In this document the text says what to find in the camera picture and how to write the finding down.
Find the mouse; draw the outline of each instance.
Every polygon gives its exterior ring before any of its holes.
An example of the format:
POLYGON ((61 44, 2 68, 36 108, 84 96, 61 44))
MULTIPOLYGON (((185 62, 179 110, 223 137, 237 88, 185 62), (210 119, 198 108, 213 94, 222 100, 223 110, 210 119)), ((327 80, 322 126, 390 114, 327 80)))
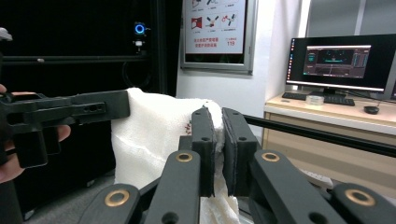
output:
POLYGON ((378 114, 379 108, 377 106, 373 106, 373 105, 367 105, 364 107, 364 112, 366 112, 367 114, 378 114))

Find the blue light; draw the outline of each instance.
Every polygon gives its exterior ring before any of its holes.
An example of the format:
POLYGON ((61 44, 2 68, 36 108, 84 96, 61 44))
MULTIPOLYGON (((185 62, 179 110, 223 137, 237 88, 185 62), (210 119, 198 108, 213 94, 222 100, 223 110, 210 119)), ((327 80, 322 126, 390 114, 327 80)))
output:
POLYGON ((145 28, 145 26, 142 25, 142 24, 137 24, 137 25, 134 27, 134 31, 135 31, 138 35, 144 34, 144 33, 145 33, 145 30, 146 30, 146 28, 145 28))

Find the white wall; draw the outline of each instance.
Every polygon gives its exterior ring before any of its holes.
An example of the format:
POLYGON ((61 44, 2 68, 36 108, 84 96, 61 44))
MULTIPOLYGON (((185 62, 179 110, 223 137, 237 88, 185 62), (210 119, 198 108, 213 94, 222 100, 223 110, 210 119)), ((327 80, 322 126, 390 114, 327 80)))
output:
MULTIPOLYGON (((222 107, 263 118, 265 101, 285 90, 290 39, 298 35, 303 2, 259 1, 252 76, 179 69, 177 98, 211 99, 222 107)), ((251 128, 261 139, 262 129, 251 128)))

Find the brass ring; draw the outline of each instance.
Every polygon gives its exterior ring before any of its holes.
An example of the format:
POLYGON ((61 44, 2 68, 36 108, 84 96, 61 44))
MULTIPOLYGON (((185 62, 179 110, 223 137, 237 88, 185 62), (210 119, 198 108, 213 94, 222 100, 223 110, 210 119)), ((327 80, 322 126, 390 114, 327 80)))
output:
POLYGON ((375 205, 375 199, 373 198, 373 196, 371 196, 370 194, 361 191, 359 189, 347 189, 346 190, 346 197, 357 204, 363 205, 363 206, 374 206, 375 205), (355 196, 355 194, 360 194, 362 195, 365 199, 362 198, 358 198, 355 196))
POLYGON ((120 206, 129 199, 129 192, 126 191, 125 189, 117 189, 109 192, 105 198, 105 204, 109 207, 117 207, 120 206), (112 201, 111 197, 113 197, 116 194, 122 194, 123 198, 119 201, 112 201))
POLYGON ((187 162, 192 160, 192 155, 190 153, 180 153, 176 156, 176 159, 181 162, 187 162))
POLYGON ((263 153, 262 158, 265 159, 266 161, 279 161, 280 160, 279 156, 272 152, 263 153))

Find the keyboard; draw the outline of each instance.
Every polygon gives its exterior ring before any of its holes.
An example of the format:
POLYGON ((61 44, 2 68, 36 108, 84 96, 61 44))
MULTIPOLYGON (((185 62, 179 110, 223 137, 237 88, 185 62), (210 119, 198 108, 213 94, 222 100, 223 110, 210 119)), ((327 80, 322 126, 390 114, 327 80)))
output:
MULTIPOLYGON (((282 95, 282 98, 291 99, 291 100, 302 100, 304 101, 306 96, 309 94, 297 93, 297 92, 285 92, 282 95)), ((350 105, 354 106, 355 102, 353 99, 347 99, 343 97, 336 97, 336 96, 324 96, 325 104, 332 104, 332 105, 350 105)))

